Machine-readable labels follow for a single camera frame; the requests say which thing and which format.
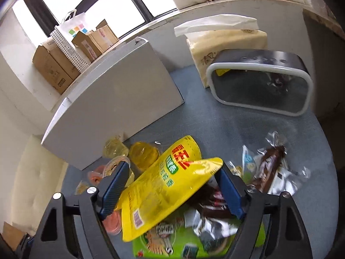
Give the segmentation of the dark meat vacuum pack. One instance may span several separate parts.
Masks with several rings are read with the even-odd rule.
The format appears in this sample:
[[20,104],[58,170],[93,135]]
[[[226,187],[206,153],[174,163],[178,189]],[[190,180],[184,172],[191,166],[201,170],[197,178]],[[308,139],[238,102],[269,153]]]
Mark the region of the dark meat vacuum pack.
[[265,140],[268,146],[259,148],[255,153],[242,145],[240,162],[235,164],[229,161],[229,170],[246,185],[252,185],[262,193],[295,194],[311,178],[311,170],[302,167],[296,171],[288,165],[287,139],[276,130],[269,132]]

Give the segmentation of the pink jelly cup front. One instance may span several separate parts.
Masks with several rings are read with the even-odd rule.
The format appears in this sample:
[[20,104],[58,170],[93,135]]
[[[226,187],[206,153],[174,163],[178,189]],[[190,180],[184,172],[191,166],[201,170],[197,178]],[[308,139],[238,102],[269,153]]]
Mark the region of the pink jelly cup front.
[[111,215],[108,215],[102,224],[106,232],[110,235],[117,235],[122,230],[121,212],[119,210],[114,210]]

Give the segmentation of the pink jelly cup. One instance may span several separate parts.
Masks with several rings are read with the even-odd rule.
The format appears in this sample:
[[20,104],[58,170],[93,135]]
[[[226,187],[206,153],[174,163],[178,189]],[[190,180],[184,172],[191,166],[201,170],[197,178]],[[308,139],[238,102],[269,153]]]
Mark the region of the pink jelly cup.
[[87,176],[89,183],[93,186],[98,186],[99,183],[107,176],[112,174],[111,167],[106,165],[98,166],[95,170],[89,171]]
[[110,235],[117,235],[122,230],[121,212],[119,210],[114,210],[111,215],[108,215],[102,224],[106,232]]

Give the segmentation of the yellow snack pouch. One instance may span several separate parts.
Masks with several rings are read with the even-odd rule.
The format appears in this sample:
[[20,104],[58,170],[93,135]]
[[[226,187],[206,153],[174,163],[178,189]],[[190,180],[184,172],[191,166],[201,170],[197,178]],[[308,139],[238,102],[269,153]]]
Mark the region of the yellow snack pouch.
[[223,166],[219,157],[203,159],[192,136],[172,144],[122,193],[122,240],[130,242],[159,224],[186,202]]

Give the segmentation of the large green snack pack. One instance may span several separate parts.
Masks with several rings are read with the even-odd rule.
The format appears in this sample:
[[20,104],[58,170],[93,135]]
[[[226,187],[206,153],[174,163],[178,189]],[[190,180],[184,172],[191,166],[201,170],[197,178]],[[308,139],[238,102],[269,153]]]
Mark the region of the large green snack pack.
[[136,258],[224,256],[241,224],[236,217],[207,218],[184,206],[132,242]]

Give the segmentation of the jelly cup cartoon lid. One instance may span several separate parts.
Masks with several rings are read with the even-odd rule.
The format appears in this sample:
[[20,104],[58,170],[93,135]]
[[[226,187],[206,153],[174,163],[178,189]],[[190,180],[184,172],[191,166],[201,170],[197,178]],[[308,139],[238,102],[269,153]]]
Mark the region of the jelly cup cartoon lid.
[[128,165],[130,165],[130,160],[127,156],[117,156],[105,166],[103,176],[110,176],[121,162],[126,162]]

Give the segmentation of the green jelly cup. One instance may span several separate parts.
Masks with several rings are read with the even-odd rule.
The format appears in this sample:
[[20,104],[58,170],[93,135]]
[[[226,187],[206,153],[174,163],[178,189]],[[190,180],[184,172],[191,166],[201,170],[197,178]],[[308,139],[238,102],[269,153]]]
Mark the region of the green jelly cup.
[[127,156],[128,154],[129,149],[117,137],[109,139],[105,143],[102,151],[102,156],[110,159],[119,156]]

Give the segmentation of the white storage box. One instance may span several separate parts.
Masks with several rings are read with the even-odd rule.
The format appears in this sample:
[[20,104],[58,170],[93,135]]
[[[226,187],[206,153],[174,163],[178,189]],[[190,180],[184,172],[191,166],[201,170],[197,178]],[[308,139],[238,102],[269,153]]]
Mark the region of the white storage box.
[[148,40],[135,38],[92,63],[54,114],[41,145],[82,170],[105,143],[124,141],[184,99]]

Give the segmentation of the floor cardboard box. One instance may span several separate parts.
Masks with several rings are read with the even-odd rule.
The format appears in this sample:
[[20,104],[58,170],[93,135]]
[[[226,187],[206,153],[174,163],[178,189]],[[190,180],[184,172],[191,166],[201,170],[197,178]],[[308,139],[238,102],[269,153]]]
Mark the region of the floor cardboard box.
[[15,251],[22,238],[26,235],[25,232],[13,227],[7,222],[3,223],[2,236],[9,247]]

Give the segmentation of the black speaker clock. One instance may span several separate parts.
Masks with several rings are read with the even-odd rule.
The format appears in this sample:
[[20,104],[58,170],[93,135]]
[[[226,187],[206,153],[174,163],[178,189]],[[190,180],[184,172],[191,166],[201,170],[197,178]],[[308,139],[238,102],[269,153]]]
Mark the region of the black speaker clock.
[[221,104],[286,116],[304,114],[314,88],[298,55],[273,50],[222,50],[206,78]]

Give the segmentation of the large cardboard box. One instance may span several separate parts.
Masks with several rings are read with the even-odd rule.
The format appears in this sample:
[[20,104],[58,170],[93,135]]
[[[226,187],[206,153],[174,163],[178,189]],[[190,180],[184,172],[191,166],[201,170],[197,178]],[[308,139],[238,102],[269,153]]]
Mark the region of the large cardboard box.
[[52,37],[37,47],[32,63],[60,95],[80,75],[78,69],[61,51]]

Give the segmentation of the small open cardboard box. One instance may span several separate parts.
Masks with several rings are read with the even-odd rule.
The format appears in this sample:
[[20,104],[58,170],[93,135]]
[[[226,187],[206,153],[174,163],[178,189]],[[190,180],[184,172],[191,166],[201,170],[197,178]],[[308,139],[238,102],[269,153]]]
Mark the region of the small open cardboard box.
[[118,41],[118,37],[105,19],[96,27],[96,30],[87,33],[79,31],[72,39],[72,43],[87,56],[90,62],[94,62]]

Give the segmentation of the tissue pack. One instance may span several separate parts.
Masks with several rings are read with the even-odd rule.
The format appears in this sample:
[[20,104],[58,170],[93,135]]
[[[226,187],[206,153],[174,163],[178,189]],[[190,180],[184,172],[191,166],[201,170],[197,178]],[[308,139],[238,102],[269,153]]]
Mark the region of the tissue pack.
[[176,37],[187,38],[190,53],[204,88],[206,70],[216,56],[227,49],[266,49],[267,33],[259,30],[257,19],[234,14],[219,14],[184,22],[174,27]]

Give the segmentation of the polka dot paper bag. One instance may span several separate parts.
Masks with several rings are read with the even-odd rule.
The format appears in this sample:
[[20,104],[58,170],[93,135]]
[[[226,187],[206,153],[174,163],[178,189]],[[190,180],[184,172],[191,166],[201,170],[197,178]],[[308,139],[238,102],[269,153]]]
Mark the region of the polka dot paper bag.
[[50,36],[55,41],[56,45],[70,60],[75,68],[82,73],[90,64],[89,58],[72,43],[77,33],[86,34],[88,32],[86,25],[85,13],[77,15],[77,10],[74,9],[67,13],[62,23],[55,26]]

